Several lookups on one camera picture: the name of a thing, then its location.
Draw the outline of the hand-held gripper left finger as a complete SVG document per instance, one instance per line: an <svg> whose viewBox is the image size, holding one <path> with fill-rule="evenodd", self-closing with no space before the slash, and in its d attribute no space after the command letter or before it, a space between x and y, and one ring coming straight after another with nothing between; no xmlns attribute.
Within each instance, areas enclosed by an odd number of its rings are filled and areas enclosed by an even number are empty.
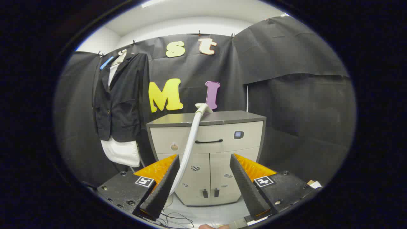
<svg viewBox="0 0 407 229"><path fill-rule="evenodd" d="M135 173L122 171L96 192L116 208L154 221L160 217L179 168L179 156L171 155Z"/></svg>

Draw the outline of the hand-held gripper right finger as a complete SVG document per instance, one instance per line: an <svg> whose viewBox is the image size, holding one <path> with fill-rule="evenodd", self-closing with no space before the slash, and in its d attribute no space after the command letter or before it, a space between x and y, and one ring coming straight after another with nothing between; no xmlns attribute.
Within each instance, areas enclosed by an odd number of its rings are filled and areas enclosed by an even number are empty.
<svg viewBox="0 0 407 229"><path fill-rule="evenodd" d="M230 169L253 220L289 210L322 189L318 181L303 181L288 170L274 171L238 154Z"/></svg>

